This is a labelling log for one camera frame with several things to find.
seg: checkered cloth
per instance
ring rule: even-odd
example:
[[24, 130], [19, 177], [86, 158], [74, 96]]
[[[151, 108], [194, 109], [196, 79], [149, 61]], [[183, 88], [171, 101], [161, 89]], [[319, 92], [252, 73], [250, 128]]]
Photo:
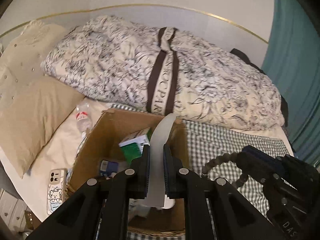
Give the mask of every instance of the checkered cloth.
[[[129, 111], [136, 111], [136, 109], [113, 104], [112, 108], [118, 108]], [[194, 121], [183, 121], [187, 129], [187, 141], [190, 166], [192, 170], [201, 175], [202, 166], [216, 158], [218, 155], [224, 153], [240, 152], [244, 146], [252, 145], [257, 149], [265, 152], [271, 157], [284, 156], [288, 154], [288, 150], [280, 139], [247, 135], [230, 129], [214, 126], [206, 123], [199, 123]], [[223, 177], [230, 183], [236, 181], [241, 175], [241, 170], [237, 168], [235, 163], [228, 162], [216, 166], [209, 172], [210, 179]], [[262, 185], [249, 177], [248, 181], [243, 187], [238, 189], [245, 198], [250, 201], [264, 216], [269, 209], [267, 199], [262, 192]], [[127, 234], [127, 240], [184, 240], [185, 237], [152, 237], [139, 235], [136, 233]]]

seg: teal curtain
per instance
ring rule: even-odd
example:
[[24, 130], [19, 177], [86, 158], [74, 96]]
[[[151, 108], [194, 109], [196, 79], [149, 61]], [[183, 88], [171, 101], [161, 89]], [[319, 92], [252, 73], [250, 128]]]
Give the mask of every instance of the teal curtain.
[[268, 51], [261, 67], [288, 102], [289, 140], [296, 156], [320, 159], [320, 37], [297, 0], [275, 0]]

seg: gold stripe on wall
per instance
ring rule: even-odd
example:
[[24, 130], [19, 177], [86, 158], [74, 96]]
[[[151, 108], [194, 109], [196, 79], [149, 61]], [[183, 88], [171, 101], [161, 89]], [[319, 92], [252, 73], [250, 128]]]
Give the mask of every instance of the gold stripe on wall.
[[[230, 23], [248, 33], [250, 33], [251, 35], [257, 37], [258, 39], [262, 40], [264, 43], [268, 44], [268, 41], [266, 41], [264, 38], [260, 37], [259, 35], [255, 34], [254, 32], [248, 30], [247, 28], [239, 25], [239, 24], [236, 24], [235, 22], [233, 21], [230, 21], [228, 19], [225, 19], [223, 17], [220, 17], [218, 15], [215, 15], [215, 14], [212, 14], [212, 13], [208, 13], [208, 12], [204, 12], [204, 11], [200, 11], [200, 10], [196, 10], [196, 9], [191, 9], [191, 8], [185, 8], [185, 7], [178, 7], [178, 6], [173, 6], [173, 5], [164, 5], [164, 4], [152, 4], [152, 3], [132, 3], [132, 4], [119, 4], [119, 5], [111, 5], [111, 6], [106, 6], [106, 7], [101, 7], [101, 8], [96, 8], [96, 9], [91, 9], [91, 10], [79, 10], [79, 11], [71, 11], [71, 12], [62, 12], [62, 13], [55, 13], [55, 14], [50, 14], [50, 15], [47, 15], [47, 16], [42, 16], [40, 18], [37, 18], [36, 20], [43, 20], [43, 19], [47, 19], [47, 18], [51, 18], [51, 17], [55, 17], [55, 16], [60, 16], [60, 15], [64, 15], [64, 14], [73, 14], [73, 13], [85, 13], [85, 12], [95, 12], [95, 11], [99, 11], [99, 10], [104, 10], [104, 9], [109, 9], [109, 8], [118, 8], [118, 7], [129, 7], [129, 6], [160, 6], [160, 7], [169, 7], [169, 8], [175, 8], [175, 9], [183, 9], [183, 10], [189, 10], [189, 11], [194, 11], [194, 12], [197, 12], [197, 13], [202, 13], [202, 14], [205, 14], [205, 15], [208, 15], [208, 16], [211, 16], [211, 17], [214, 17], [214, 18], [217, 18], [219, 20], [222, 20], [222, 21], [225, 21], [227, 23]], [[2, 38], [3, 36], [7, 35], [8, 33], [24, 26], [24, 25], [27, 25], [30, 21], [28, 22], [24, 22], [20, 25], [17, 25], [13, 28], [11, 28], [10, 30], [7, 30], [6, 32], [2, 33], [0, 35], [0, 38]]]

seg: white bed sheet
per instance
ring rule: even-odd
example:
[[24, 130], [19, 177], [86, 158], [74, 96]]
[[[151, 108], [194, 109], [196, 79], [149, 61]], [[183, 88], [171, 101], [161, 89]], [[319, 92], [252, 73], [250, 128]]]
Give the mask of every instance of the white bed sheet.
[[[111, 106], [111, 103], [101, 103], [88, 98], [85, 98], [84, 100], [88, 102], [90, 106], [93, 123], [97, 122], [101, 115], [101, 111], [108, 109]], [[284, 142], [288, 152], [293, 155], [289, 141], [281, 127], [265, 131], [233, 130], [246, 134], [279, 138]], [[18, 176], [0, 147], [0, 160], [6, 173], [17, 192], [39, 220], [44, 221], [48, 217], [46, 203], [50, 170], [71, 168], [81, 141], [81, 134], [76, 127], [76, 113], [74, 110], [60, 125], [49, 143], [39, 153], [30, 170], [23, 176], [23, 179]]]

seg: floral comforter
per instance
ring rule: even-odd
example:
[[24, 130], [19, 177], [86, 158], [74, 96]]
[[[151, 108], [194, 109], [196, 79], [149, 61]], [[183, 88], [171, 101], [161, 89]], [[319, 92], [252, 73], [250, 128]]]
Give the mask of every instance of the floral comforter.
[[89, 98], [152, 113], [241, 130], [284, 124], [281, 96], [267, 76], [175, 28], [98, 17], [65, 36], [42, 68]]

